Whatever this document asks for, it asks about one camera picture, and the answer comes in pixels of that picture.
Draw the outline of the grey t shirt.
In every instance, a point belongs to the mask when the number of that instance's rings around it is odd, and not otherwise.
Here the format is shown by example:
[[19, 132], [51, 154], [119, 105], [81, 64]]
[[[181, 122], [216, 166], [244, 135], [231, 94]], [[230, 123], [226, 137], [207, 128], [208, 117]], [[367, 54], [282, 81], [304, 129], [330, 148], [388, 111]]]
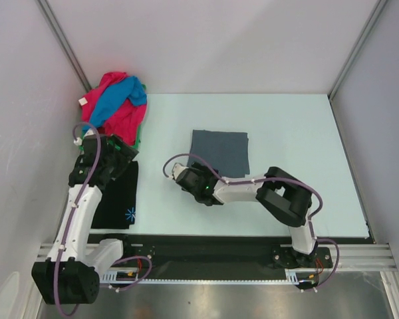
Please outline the grey t shirt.
[[248, 144], [246, 132], [193, 130], [190, 153], [204, 159], [221, 176], [241, 178], [250, 174]]

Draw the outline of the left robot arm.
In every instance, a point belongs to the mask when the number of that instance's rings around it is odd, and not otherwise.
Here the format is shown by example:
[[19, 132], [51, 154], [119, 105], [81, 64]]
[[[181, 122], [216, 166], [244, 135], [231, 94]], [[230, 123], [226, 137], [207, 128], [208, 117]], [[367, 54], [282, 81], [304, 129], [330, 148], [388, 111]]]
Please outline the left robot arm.
[[44, 261], [31, 274], [46, 304], [91, 304], [100, 277], [116, 262], [124, 266], [134, 250], [118, 239], [104, 239], [87, 251], [91, 229], [127, 229], [136, 221], [138, 150], [119, 137], [94, 135], [68, 177], [68, 198], [61, 226]]

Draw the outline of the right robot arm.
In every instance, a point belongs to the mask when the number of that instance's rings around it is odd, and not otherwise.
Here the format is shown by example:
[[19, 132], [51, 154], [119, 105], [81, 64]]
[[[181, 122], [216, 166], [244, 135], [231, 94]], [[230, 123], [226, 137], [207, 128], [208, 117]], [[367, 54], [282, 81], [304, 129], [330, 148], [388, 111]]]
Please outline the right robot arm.
[[317, 259], [316, 239], [309, 222], [312, 189], [278, 167], [251, 179], [221, 177], [206, 165], [175, 163], [171, 178], [183, 191], [206, 206], [233, 202], [260, 203], [276, 220], [288, 226], [293, 258], [300, 266]]

